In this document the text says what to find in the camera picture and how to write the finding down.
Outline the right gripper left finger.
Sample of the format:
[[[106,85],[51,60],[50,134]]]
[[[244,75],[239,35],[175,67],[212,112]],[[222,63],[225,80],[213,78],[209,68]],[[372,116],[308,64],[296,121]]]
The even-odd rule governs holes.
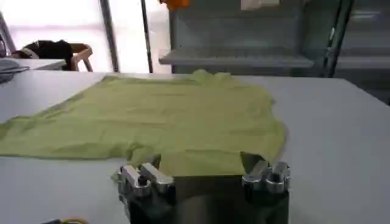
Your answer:
[[[140,168],[121,166],[118,171],[118,192],[120,195],[148,197],[152,188],[165,194],[174,186],[174,178],[163,174],[151,163],[143,163]]]

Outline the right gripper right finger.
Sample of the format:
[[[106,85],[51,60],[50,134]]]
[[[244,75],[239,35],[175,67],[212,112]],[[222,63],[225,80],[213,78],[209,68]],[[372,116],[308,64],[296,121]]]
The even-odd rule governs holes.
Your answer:
[[[242,176],[242,185],[256,191],[282,194],[290,187],[290,167],[283,161],[271,166],[267,161],[261,160],[248,174]]]

